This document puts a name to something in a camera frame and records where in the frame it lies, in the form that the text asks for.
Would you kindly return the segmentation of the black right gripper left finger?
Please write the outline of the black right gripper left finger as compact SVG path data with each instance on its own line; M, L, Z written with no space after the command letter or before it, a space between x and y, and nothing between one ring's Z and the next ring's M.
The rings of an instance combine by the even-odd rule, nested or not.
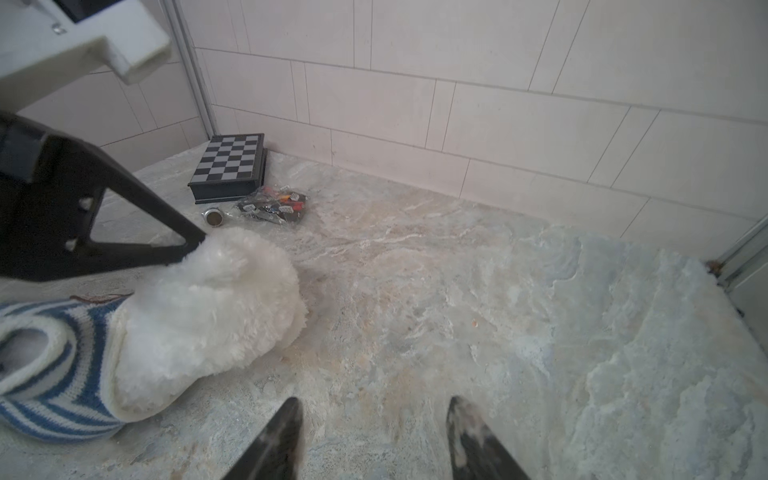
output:
M302 426L302 403L289 397L223 479L296 479Z

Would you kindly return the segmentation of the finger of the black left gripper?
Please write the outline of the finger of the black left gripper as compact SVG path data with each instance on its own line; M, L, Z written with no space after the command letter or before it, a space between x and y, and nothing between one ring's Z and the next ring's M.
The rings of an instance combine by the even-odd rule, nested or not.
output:
M91 231L111 190L178 234L179 245L101 243ZM100 148L1 115L1 274L46 282L181 261L206 238Z

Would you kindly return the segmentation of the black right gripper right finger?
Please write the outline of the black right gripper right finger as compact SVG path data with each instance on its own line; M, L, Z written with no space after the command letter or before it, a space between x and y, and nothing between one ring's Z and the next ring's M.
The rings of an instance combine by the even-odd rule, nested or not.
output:
M466 398L451 398L446 431L454 479L530 480L485 423L479 407Z

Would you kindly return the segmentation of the white fluffy teddy bear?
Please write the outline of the white fluffy teddy bear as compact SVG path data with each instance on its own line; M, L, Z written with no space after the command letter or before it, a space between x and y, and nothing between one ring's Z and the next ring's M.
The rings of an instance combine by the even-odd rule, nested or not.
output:
M284 350L307 307L289 254L257 233L225 228L140 284L114 315L121 408L148 417L195 381Z

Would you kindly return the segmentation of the blue white striped knit sweater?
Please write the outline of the blue white striped knit sweater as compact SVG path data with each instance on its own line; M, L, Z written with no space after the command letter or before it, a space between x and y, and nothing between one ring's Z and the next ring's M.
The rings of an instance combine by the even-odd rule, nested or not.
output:
M2 424L37 441L75 444L108 438L178 398L145 411L118 400L126 299L2 303Z

